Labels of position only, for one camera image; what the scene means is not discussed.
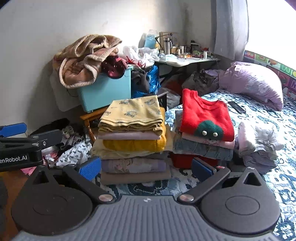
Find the blue plastic bag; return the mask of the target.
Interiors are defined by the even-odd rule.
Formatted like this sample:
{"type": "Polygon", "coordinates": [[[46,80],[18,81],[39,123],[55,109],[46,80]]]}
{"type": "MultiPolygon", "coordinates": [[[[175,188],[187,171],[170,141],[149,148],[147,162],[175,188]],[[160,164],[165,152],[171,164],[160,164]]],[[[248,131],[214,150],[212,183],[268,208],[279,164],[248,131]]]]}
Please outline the blue plastic bag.
{"type": "Polygon", "coordinates": [[[160,87],[158,66],[152,65],[147,68],[133,67],[131,71],[132,98],[155,95],[160,87]]]}

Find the grey window curtain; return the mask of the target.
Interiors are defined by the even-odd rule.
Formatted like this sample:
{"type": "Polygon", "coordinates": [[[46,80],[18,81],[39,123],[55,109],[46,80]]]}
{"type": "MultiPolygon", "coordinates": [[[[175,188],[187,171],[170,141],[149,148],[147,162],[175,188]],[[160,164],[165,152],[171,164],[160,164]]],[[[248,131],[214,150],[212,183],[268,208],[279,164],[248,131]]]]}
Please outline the grey window curtain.
{"type": "Polygon", "coordinates": [[[243,60],[249,38],[246,0],[211,1],[213,52],[230,60],[243,60]]]}

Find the colourful alphabet bed bumper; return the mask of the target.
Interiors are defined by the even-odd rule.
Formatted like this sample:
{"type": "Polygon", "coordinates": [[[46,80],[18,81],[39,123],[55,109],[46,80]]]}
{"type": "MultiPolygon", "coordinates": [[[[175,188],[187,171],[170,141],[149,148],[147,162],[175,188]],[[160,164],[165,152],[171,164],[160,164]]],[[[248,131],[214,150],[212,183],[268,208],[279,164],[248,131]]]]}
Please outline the colourful alphabet bed bumper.
{"type": "Polygon", "coordinates": [[[289,68],[278,61],[247,50],[244,51],[243,61],[262,65],[272,70],[281,80],[283,93],[295,99],[296,71],[294,69],[289,68]]]}

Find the lilac grey clothes pile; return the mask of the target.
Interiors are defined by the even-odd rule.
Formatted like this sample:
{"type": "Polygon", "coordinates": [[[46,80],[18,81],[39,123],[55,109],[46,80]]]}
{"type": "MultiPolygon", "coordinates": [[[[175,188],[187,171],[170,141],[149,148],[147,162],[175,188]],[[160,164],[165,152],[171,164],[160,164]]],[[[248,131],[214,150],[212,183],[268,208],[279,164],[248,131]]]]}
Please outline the lilac grey clothes pile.
{"type": "Polygon", "coordinates": [[[277,152],[285,147],[283,137],[273,125],[250,121],[238,125],[235,141],[243,164],[262,175],[277,167],[277,152]]]}

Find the lavender printed folded garment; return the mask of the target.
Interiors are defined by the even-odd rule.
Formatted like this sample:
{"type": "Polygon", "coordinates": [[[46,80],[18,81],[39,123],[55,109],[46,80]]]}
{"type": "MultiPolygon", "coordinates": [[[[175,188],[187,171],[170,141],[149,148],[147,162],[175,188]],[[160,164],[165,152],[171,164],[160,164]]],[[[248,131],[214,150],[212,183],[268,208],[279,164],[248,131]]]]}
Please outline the lavender printed folded garment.
{"type": "Polygon", "coordinates": [[[130,158],[118,160],[102,160],[103,172],[114,174],[165,172],[167,163],[163,159],[130,158]]]}

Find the pink folded garment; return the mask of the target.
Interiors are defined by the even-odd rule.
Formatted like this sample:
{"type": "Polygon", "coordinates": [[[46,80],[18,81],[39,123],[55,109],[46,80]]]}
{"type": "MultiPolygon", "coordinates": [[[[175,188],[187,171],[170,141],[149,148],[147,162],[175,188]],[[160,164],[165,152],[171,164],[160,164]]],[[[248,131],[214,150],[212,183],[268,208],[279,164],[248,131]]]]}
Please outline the pink folded garment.
{"type": "Polygon", "coordinates": [[[187,133],[182,133],[182,138],[189,141],[201,143],[201,144],[208,144],[208,145],[218,146],[218,147],[231,149],[231,150],[233,150],[235,147],[235,141],[225,142],[225,141],[218,141],[218,140],[208,140],[208,139],[196,137],[187,133]]]}

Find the black remote control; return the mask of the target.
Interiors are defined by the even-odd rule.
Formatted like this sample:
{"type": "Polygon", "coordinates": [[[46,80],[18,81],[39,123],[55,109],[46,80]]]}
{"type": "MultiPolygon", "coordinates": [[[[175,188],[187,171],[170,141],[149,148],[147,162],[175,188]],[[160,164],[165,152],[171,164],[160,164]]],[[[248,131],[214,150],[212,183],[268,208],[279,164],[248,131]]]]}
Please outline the black remote control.
{"type": "Polygon", "coordinates": [[[229,101],[228,104],[234,108],[238,113],[246,113],[246,110],[243,109],[241,106],[239,106],[236,102],[234,101],[229,101]]]}

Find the cluttered white desk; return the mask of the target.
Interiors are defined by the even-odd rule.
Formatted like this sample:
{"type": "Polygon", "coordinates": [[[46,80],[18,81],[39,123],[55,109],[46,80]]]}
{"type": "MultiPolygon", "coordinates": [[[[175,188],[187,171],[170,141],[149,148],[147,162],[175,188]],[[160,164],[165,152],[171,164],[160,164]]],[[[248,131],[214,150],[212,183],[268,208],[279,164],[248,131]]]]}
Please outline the cluttered white desk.
{"type": "Polygon", "coordinates": [[[176,74],[187,71],[187,66],[196,64],[200,69],[200,64],[210,62],[213,65],[220,61],[208,51],[189,50],[185,52],[185,47],[175,47],[172,45],[173,33],[160,32],[158,36],[147,34],[144,40],[144,46],[138,48],[137,52],[141,59],[146,59],[149,63],[156,66],[166,65],[171,67],[169,73],[160,75],[162,80],[166,80],[176,74]]]}

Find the mustard knit folded sweater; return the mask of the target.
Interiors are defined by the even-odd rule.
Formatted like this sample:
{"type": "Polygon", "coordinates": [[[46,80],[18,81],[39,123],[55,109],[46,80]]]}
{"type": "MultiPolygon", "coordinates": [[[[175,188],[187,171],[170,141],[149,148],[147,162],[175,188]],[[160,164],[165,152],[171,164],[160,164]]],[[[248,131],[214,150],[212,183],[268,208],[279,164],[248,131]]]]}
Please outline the mustard knit folded sweater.
{"type": "Polygon", "coordinates": [[[118,152],[161,152],[167,144],[166,127],[164,122],[161,124],[163,133],[157,136],[157,140],[102,140],[105,148],[118,152]]]}

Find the teal plastic storage bin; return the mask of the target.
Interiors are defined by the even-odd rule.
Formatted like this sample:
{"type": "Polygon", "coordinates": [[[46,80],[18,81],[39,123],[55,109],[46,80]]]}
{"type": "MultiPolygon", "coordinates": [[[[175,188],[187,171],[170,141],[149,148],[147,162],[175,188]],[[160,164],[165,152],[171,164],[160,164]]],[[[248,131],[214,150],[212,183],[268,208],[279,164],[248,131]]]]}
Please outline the teal plastic storage bin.
{"type": "Polygon", "coordinates": [[[114,100],[131,98],[131,71],[132,66],[128,66],[124,75],[118,79],[100,74],[93,84],[78,88],[77,93],[83,110],[90,113],[110,105],[114,100]]]}

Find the mustard yellow printed garment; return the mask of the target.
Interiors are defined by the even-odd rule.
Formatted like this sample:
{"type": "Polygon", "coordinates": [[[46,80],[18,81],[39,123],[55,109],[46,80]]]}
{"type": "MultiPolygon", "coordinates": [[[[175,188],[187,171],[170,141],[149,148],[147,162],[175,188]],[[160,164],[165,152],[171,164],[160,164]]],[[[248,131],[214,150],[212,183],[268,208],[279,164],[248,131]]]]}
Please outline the mustard yellow printed garment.
{"type": "Polygon", "coordinates": [[[99,133],[149,131],[160,136],[164,122],[156,95],[114,100],[100,118],[99,133]]]}

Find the red knit sweater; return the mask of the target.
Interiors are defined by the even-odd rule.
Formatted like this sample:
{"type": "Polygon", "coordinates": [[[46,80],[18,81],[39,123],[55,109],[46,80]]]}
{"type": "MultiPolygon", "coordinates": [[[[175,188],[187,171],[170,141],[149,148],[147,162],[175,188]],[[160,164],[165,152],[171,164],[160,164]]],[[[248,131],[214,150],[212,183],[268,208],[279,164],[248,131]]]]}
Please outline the red knit sweater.
{"type": "Polygon", "coordinates": [[[182,98],[180,132],[207,140],[234,140],[234,127],[225,102],[205,100],[197,91],[187,88],[183,89],[182,98]]]}

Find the tan brown folded garment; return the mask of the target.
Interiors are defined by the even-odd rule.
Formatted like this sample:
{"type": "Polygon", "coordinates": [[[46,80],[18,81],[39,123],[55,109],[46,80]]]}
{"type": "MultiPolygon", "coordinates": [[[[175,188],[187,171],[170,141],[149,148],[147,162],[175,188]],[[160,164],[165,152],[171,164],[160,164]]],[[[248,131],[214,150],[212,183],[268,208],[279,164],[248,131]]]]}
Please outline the tan brown folded garment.
{"type": "Polygon", "coordinates": [[[145,182],[154,182],[168,180],[171,178],[170,169],[165,172],[149,173],[130,173],[130,174],[112,174],[101,173],[100,183],[102,185],[136,184],[145,182]]]}

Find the brown fleece blanket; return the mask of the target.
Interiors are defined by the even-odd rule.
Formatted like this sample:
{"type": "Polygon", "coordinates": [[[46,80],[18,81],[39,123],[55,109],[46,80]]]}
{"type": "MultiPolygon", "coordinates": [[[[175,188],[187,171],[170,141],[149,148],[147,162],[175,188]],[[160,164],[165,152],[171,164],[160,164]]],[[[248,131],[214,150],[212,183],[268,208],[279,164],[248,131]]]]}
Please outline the brown fleece blanket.
{"type": "Polygon", "coordinates": [[[112,35],[90,34],[83,36],[56,53],[52,67],[66,89],[92,85],[102,72],[106,58],[118,52],[122,40],[112,35]]]}

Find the wooden stool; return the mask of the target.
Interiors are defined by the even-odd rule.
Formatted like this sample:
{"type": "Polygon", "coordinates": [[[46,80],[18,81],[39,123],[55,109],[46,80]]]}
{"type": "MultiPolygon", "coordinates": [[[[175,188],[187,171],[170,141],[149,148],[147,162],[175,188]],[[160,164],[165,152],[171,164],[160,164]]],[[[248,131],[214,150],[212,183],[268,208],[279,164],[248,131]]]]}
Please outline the wooden stool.
{"type": "Polygon", "coordinates": [[[80,116],[81,121],[83,121],[83,125],[87,131],[87,134],[90,138],[90,141],[92,144],[94,144],[96,140],[96,133],[97,133],[97,127],[100,118],[105,113],[105,111],[108,109],[109,106],[105,106],[96,110],[92,110],[90,113],[85,113],[80,116]]]}

